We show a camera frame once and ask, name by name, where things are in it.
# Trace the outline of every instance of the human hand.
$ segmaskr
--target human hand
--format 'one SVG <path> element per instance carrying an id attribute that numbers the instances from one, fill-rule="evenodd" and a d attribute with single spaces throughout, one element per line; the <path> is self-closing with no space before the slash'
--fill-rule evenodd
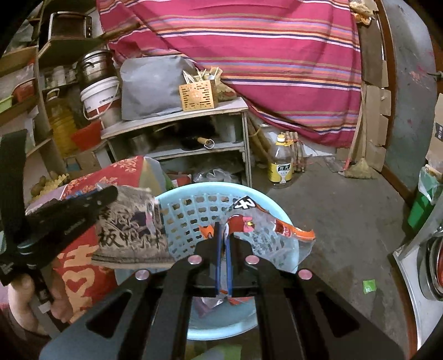
<path id="1" fill-rule="evenodd" d="M 28 274 L 23 274 L 14 279 L 8 285 L 9 308 L 15 320 L 23 329 L 46 335 L 29 305 L 34 290 L 34 282 Z M 65 283 L 55 270 L 52 270 L 52 284 L 49 291 L 54 298 L 54 302 L 51 304 L 52 315 L 64 323 L 67 322 L 73 316 L 73 310 L 66 294 Z"/>

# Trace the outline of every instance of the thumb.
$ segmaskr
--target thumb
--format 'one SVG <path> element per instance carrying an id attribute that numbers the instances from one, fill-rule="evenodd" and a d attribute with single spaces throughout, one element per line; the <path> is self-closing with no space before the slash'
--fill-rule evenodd
<path id="1" fill-rule="evenodd" d="M 20 275 L 8 286 L 9 308 L 15 320 L 22 328 L 37 332 L 39 322 L 29 306 L 33 295 L 34 282 L 28 274 Z"/>

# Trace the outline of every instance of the triangular cutout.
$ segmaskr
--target triangular cutout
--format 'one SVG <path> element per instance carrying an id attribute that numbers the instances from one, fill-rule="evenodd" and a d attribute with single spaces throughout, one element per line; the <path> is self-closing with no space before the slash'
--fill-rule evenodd
<path id="1" fill-rule="evenodd" d="M 86 324 L 88 330 L 105 338 L 111 338 L 130 298 L 131 293 L 128 291 L 121 294 L 112 304 Z"/>
<path id="2" fill-rule="evenodd" d="M 324 292 L 318 292 L 317 298 L 335 337 L 343 337 L 359 328 L 358 322 Z"/>

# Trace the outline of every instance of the plastic bottle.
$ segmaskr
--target plastic bottle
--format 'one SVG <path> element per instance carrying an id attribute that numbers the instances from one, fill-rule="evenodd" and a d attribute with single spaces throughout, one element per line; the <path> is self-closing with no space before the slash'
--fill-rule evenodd
<path id="1" fill-rule="evenodd" d="M 47 94 L 45 107 L 49 124 L 54 131 L 55 143 L 62 157 L 66 157 L 77 150 L 77 146 L 71 140 L 71 135 L 77 131 L 77 127 L 68 103 L 58 97 L 59 92 L 60 89 L 54 89 Z"/>
<path id="2" fill-rule="evenodd" d="M 292 179 L 292 155 L 290 143 L 284 135 L 277 135 L 277 142 L 271 146 L 268 154 L 271 161 L 268 164 L 268 178 L 275 187 L 286 187 Z"/>

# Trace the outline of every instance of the red container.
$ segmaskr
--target red container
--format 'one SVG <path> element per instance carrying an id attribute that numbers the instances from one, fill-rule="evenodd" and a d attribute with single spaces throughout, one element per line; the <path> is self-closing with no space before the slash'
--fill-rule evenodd
<path id="1" fill-rule="evenodd" d="M 35 94 L 35 78 L 31 80 L 27 80 L 17 85 L 13 92 L 12 96 L 16 100 L 16 102 L 25 101 L 27 98 L 34 96 Z"/>
<path id="2" fill-rule="evenodd" d="M 87 127 L 72 134 L 71 139 L 81 151 L 85 151 L 100 144 L 100 131 L 101 121 L 96 120 L 91 122 Z"/>

